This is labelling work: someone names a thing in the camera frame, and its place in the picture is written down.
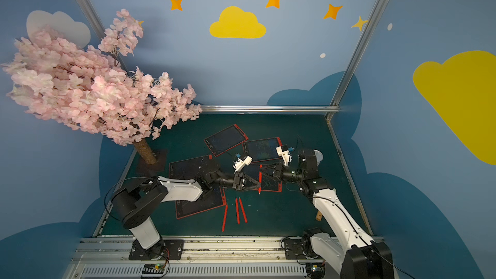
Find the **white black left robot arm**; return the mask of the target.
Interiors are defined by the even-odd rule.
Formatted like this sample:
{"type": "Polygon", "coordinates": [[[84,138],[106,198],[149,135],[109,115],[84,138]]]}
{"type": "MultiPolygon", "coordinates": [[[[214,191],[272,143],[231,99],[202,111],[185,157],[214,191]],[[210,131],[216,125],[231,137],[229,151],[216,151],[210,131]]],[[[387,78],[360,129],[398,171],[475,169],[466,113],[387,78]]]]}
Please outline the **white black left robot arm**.
{"type": "Polygon", "coordinates": [[[235,191],[252,191],[261,183],[242,171],[244,164],[231,174],[224,173],[215,161],[201,164],[191,179],[177,180],[163,176],[139,176],[126,179],[110,198],[122,226],[134,236],[139,248],[149,250],[162,240],[151,215],[164,202],[195,202],[213,192],[218,185],[235,191]]]}

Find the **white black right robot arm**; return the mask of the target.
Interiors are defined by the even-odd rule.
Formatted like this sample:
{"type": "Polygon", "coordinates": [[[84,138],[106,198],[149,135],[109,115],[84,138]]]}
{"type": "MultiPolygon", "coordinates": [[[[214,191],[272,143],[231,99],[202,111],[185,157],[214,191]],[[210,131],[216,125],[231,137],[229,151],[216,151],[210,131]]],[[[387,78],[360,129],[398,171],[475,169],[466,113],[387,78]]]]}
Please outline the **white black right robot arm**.
{"type": "Polygon", "coordinates": [[[298,167],[291,168],[287,147],[277,147],[282,158],[275,165],[273,176],[281,182],[299,186],[300,192],[315,206],[337,237],[310,232],[306,254],[323,258],[341,278],[397,278],[390,248],[365,232],[342,205],[337,192],[319,174],[314,150],[298,152],[298,167]]]}

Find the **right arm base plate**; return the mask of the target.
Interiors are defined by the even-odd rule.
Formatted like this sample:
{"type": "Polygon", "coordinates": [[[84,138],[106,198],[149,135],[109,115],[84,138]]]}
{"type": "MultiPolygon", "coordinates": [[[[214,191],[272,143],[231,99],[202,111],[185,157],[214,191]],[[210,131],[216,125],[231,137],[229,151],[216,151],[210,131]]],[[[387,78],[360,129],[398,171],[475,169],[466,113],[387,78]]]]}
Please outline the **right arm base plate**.
{"type": "Polygon", "coordinates": [[[313,251],[310,241],[307,238],[283,238],[281,247],[285,252],[285,258],[287,260],[321,259],[321,257],[313,251]]]}

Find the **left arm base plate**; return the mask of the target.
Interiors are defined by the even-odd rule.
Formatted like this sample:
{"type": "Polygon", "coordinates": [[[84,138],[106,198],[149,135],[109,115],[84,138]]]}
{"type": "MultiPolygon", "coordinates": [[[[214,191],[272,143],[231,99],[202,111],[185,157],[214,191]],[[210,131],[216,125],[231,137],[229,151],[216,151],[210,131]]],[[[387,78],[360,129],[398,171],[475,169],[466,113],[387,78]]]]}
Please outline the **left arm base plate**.
{"type": "Polygon", "coordinates": [[[129,260],[180,260],[182,257],[183,240],[160,240],[148,249],[144,249],[141,244],[133,241],[129,260]]]}

